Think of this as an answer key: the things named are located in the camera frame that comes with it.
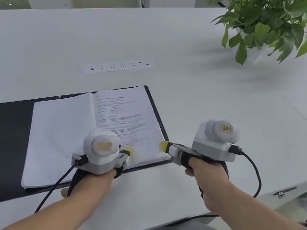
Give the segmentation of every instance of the white desk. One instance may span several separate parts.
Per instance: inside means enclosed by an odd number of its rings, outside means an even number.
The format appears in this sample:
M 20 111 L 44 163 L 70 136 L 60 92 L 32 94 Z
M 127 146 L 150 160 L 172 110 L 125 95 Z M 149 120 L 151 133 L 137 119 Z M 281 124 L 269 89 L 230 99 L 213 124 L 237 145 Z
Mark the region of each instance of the white desk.
M 171 140 L 190 145 L 200 122 L 226 118 L 240 129 L 239 145 L 258 166 L 262 195 L 304 183 L 307 122 L 280 91 L 305 76 L 307 56 L 283 65 L 264 57 L 241 67 L 233 51 L 220 45 L 223 26 L 210 24 L 221 13 L 220 8 L 1 11 L 0 102 L 146 84 Z M 134 59 L 156 67 L 79 73 L 82 64 Z M 256 191 L 247 160 L 238 157 L 228 167 L 232 182 Z M 0 227 L 30 215 L 43 196 L 0 203 Z M 57 190 L 48 204 L 59 199 Z M 117 179 L 84 228 L 143 230 L 206 212 L 193 178 L 168 164 Z

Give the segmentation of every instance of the yellow connector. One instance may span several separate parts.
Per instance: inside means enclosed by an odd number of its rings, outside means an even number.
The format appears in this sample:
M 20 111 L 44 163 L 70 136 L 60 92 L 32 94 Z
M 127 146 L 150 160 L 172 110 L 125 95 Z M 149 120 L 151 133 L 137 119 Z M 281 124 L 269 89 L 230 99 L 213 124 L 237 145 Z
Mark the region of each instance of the yellow connector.
M 172 142 L 162 141 L 160 142 L 159 148 L 162 152 L 168 153 L 169 147 L 172 145 Z
M 123 150 L 129 152 L 129 155 L 132 153 L 132 148 L 130 147 L 123 147 Z

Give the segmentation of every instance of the yellow label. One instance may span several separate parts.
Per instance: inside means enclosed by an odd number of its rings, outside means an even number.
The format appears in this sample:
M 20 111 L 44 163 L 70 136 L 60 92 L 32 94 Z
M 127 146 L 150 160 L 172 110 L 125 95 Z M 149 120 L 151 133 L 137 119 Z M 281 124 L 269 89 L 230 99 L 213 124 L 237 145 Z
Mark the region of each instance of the yellow label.
M 234 133 L 234 128 L 231 124 L 221 123 L 219 126 L 219 130 L 222 133 Z
M 112 143 L 109 142 L 98 142 L 96 144 L 96 148 L 98 151 L 110 151 L 112 148 Z

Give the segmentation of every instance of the potted plant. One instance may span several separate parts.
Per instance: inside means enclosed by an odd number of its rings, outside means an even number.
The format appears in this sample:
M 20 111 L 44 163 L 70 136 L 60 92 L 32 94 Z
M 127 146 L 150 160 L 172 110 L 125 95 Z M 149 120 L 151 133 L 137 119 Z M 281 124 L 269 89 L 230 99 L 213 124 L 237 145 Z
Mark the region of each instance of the potted plant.
M 222 46 L 238 46 L 236 61 L 241 65 L 247 59 L 247 49 L 273 47 L 268 54 L 279 51 L 282 62 L 298 50 L 296 58 L 307 52 L 307 40 L 302 44 L 307 23 L 307 0 L 230 0 L 227 12 L 212 22 L 223 23 L 225 32 Z M 238 33 L 228 40 L 228 30 Z

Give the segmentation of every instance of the hand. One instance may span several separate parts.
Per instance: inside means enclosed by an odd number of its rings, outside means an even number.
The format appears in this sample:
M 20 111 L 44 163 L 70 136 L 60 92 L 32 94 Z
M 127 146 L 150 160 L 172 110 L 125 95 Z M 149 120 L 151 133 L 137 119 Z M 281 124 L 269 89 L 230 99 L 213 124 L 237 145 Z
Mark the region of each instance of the hand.
M 70 197 L 87 199 L 93 208 L 96 208 L 110 190 L 116 170 L 113 169 L 103 175 L 89 174 L 83 178 L 73 189 Z M 62 197 L 67 197 L 68 188 L 61 190 Z
M 193 170 L 186 169 L 186 174 L 195 177 L 199 187 L 203 190 L 206 207 L 217 213 L 221 197 L 232 187 L 224 168 L 218 163 L 208 164 L 195 157 L 190 158 L 189 166 Z

